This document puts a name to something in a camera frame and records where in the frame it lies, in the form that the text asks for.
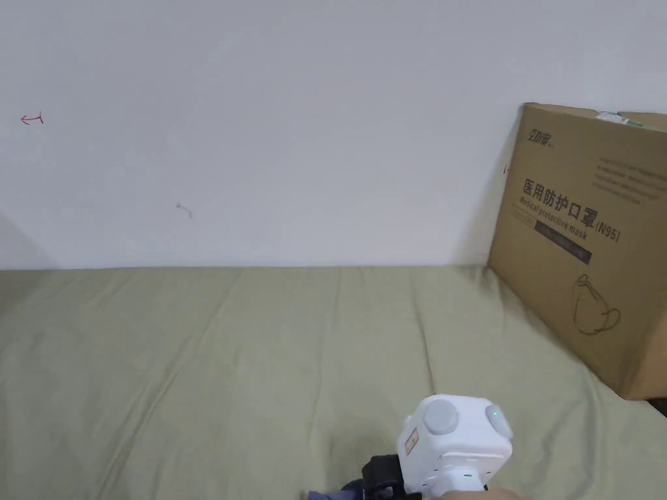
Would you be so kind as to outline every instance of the white wall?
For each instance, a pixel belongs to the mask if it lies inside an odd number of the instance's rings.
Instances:
[[[6,3],[0,267],[484,262],[520,104],[667,111],[665,19],[659,0]]]

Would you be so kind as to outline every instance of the pencil mark on wall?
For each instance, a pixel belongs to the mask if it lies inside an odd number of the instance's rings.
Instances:
[[[181,203],[176,203],[176,208],[181,209],[185,212],[187,212],[187,216],[192,219],[192,210],[187,208],[185,205],[181,205]]]
[[[28,122],[32,120],[39,120],[40,122],[44,123],[44,120],[42,120],[41,118],[41,111],[39,112],[39,116],[36,116],[34,118],[28,118],[27,116],[28,115],[23,115],[23,118],[21,118],[21,121],[26,125],[30,125]]]

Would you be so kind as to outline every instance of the red label sticker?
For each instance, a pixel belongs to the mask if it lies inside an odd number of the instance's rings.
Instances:
[[[406,455],[410,454],[410,451],[415,447],[417,441],[419,441],[419,434],[417,434],[417,427],[415,427],[415,430],[412,431],[412,434],[410,434],[410,437],[408,437],[408,440],[406,441]]]

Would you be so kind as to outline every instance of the red marking on wall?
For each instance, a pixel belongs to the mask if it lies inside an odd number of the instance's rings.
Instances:
[[[21,121],[24,122],[26,125],[30,125],[28,122],[32,120],[39,120],[40,122],[44,123],[44,120],[41,118],[41,111],[39,112],[39,116],[36,116],[34,118],[27,118],[28,115],[23,115],[23,118],[21,118]]]
[[[412,434],[410,434],[410,437],[408,437],[408,440],[406,441],[406,455],[410,454],[410,451],[415,447],[417,441],[419,441],[419,434],[417,432],[417,427],[415,427],[415,430],[412,431]]]

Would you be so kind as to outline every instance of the box logo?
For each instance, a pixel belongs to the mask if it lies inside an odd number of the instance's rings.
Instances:
[[[549,144],[550,139],[551,134],[542,130],[532,129],[528,134],[528,140],[530,142],[541,144],[542,146],[553,147],[553,145]]]

